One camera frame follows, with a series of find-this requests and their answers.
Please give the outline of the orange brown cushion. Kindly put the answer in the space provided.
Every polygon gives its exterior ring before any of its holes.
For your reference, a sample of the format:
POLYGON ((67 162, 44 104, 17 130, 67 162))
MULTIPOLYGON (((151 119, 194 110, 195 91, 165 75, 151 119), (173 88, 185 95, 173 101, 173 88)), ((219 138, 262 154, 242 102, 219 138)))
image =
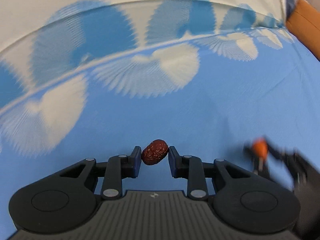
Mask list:
POLYGON ((290 33, 320 58, 320 13, 305 0, 297 0, 296 6, 286 21, 290 33))

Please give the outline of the blue patterned bed sheet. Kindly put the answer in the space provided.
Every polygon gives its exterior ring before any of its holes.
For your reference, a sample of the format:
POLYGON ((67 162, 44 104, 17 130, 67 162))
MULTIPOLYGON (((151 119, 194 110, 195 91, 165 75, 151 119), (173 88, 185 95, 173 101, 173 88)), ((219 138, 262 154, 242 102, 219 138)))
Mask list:
POLYGON ((319 165, 319 61, 286 0, 1 0, 1 239, 10 197, 163 139, 249 168, 268 136, 319 165))

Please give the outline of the blue fabric sofa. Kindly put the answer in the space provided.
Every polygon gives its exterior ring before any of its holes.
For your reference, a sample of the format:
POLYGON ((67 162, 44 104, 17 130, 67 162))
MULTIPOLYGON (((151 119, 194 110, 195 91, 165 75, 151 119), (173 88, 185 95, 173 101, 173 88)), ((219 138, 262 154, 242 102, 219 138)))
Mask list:
POLYGON ((295 0, 286 0, 286 17, 289 18, 289 16, 292 14, 295 8, 295 0))

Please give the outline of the orange tangerine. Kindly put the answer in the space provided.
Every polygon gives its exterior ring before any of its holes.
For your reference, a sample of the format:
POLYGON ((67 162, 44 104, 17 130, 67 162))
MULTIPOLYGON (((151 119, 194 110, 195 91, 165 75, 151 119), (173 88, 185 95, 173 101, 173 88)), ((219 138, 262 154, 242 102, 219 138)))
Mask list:
POLYGON ((263 160, 267 159, 268 145, 265 139, 258 138, 253 141, 252 150, 258 158, 261 158, 263 160))

